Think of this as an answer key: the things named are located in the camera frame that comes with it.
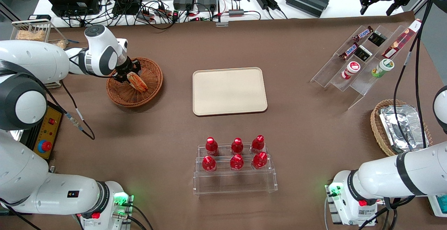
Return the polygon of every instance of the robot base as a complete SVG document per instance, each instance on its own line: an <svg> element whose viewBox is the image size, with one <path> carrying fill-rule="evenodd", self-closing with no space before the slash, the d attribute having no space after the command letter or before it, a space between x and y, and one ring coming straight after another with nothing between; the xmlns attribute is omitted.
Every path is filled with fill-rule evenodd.
<svg viewBox="0 0 447 230"><path fill-rule="evenodd" d="M105 184L110 189L110 198L104 211L98 219L85 219L79 217L84 230L130 230L129 220L116 219L113 213L125 213L132 215L132 207L118 206L116 203L124 202L133 204L133 195L127 195L121 185L115 181L106 181Z"/></svg>
<svg viewBox="0 0 447 230"><path fill-rule="evenodd" d="M351 195L348 189L348 175L351 171L340 171L335 175L333 182L326 187L329 203L334 202L335 209L340 216L343 225L361 226L366 220L377 212L377 203L372 206L360 206L359 202ZM337 193L337 196L329 197L330 194ZM375 221L367 224L367 227L375 225Z"/></svg>

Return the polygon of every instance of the foil container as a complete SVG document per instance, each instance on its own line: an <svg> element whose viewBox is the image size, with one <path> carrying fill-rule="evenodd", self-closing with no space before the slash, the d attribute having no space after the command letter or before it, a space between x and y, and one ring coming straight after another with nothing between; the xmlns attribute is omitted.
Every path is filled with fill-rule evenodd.
<svg viewBox="0 0 447 230"><path fill-rule="evenodd" d="M423 149L422 131L420 129L419 115L415 107L410 105L396 106L397 120L401 125L405 138L407 138L409 145L402 136L399 130L399 125L394 115L394 106L385 106L379 109L379 117L382 121L383 128L388 137L391 149L395 153L402 153L412 150Z"/></svg>

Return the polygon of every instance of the snickers bar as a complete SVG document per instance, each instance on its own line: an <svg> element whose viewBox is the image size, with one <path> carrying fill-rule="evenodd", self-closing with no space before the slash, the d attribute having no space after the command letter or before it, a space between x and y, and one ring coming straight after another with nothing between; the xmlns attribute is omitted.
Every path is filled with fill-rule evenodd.
<svg viewBox="0 0 447 230"><path fill-rule="evenodd" d="M346 52L343 52L339 57L343 58L343 60L347 60L349 56L351 56L357 49L359 45L354 43Z"/></svg>
<svg viewBox="0 0 447 230"><path fill-rule="evenodd" d="M373 32L373 31L374 31L374 29L371 28L371 26L368 26L368 28L365 31L361 32L360 34L358 34L356 36L353 36L352 39L354 41L360 41L360 39L364 38L365 36L367 36L369 33Z"/></svg>

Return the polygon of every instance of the green light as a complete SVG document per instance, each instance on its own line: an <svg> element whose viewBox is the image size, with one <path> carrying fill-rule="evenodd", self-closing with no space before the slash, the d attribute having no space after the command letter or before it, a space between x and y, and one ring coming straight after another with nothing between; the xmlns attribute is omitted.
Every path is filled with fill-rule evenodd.
<svg viewBox="0 0 447 230"><path fill-rule="evenodd" d="M113 201L117 203L118 205L122 205L123 203L126 203L129 199L129 195L125 192L118 192L115 193L115 196L113 197Z"/></svg>

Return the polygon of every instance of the red button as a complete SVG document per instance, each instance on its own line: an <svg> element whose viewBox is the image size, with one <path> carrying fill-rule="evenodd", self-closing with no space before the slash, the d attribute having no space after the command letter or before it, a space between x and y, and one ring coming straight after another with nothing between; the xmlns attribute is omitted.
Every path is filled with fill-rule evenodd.
<svg viewBox="0 0 447 230"><path fill-rule="evenodd" d="M100 213L96 212L96 213L91 214L91 218L92 219L99 219L100 215L101 215Z"/></svg>
<svg viewBox="0 0 447 230"><path fill-rule="evenodd" d="M51 149L51 142L48 142L48 141L46 141L46 142L43 142L43 144L42 144L42 150L43 151L49 151L50 149Z"/></svg>

